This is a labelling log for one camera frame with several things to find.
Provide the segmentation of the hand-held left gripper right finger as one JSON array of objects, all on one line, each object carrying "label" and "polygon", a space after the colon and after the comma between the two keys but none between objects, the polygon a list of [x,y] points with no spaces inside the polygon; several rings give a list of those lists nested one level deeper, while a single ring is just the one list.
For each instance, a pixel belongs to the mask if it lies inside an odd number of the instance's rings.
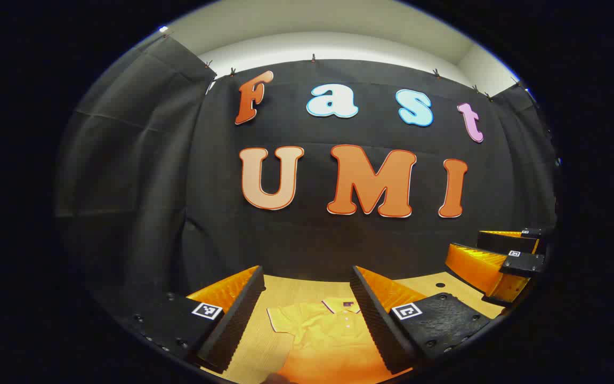
[{"label": "hand-held left gripper right finger", "polygon": [[349,285],[392,373],[437,365],[491,327],[491,318],[448,292],[427,296],[359,266]]}]

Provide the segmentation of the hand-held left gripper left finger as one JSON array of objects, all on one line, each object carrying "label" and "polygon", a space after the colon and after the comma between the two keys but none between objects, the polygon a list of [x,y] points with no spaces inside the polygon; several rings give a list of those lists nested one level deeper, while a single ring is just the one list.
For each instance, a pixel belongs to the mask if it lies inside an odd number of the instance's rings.
[{"label": "hand-held left gripper left finger", "polygon": [[130,290],[121,296],[121,323],[185,364],[222,373],[264,290],[261,266],[187,295]]}]

